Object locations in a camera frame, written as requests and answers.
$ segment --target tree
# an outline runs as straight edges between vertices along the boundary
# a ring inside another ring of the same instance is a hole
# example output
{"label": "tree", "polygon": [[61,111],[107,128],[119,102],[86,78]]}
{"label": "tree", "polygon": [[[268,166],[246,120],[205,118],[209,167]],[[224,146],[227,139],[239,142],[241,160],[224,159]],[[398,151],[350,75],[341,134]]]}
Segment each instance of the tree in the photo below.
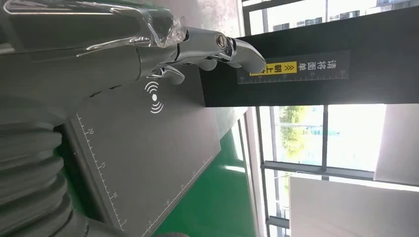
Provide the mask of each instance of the tree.
{"label": "tree", "polygon": [[304,150],[304,133],[301,127],[292,126],[292,124],[302,122],[305,110],[304,106],[286,106],[280,110],[280,123],[289,124],[281,126],[282,147],[287,157],[291,159],[299,159],[301,151]]}

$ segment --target gray platform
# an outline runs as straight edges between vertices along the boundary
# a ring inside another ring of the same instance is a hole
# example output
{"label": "gray platform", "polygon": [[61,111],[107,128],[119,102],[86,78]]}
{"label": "gray platform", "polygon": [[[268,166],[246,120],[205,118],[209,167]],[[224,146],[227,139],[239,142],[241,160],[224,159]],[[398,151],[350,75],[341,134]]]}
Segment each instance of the gray platform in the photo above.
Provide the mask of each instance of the gray platform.
{"label": "gray platform", "polygon": [[220,151],[199,71],[181,71],[181,85],[141,80],[98,94],[66,126],[105,221],[129,236],[150,236]]}

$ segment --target transparent plastic cover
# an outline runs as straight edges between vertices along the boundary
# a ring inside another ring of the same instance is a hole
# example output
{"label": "transparent plastic cover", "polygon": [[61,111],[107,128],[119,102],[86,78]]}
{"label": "transparent plastic cover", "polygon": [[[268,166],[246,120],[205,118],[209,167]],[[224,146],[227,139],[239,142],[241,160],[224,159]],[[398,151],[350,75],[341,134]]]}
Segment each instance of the transparent plastic cover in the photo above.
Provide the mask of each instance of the transparent plastic cover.
{"label": "transparent plastic cover", "polygon": [[2,8],[0,54],[168,47],[186,37],[170,10],[127,1],[7,0]]}

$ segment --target black panel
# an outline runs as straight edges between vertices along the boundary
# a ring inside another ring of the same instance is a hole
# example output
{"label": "black panel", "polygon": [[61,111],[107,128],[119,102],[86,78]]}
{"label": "black panel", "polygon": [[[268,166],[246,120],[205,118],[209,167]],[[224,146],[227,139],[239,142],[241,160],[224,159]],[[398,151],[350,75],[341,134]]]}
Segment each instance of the black panel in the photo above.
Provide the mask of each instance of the black panel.
{"label": "black panel", "polygon": [[419,103],[419,7],[241,38],[265,58],[350,51],[346,80],[237,84],[219,64],[201,71],[208,107]]}

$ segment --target white wall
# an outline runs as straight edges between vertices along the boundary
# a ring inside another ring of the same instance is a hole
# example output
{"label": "white wall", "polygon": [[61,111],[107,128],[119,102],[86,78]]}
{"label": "white wall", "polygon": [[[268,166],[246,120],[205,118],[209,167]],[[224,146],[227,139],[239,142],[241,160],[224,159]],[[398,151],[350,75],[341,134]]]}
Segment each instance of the white wall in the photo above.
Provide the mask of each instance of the white wall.
{"label": "white wall", "polygon": [[419,185],[419,104],[387,105],[375,180]]}
{"label": "white wall", "polygon": [[419,193],[290,178],[292,237],[417,237]]}

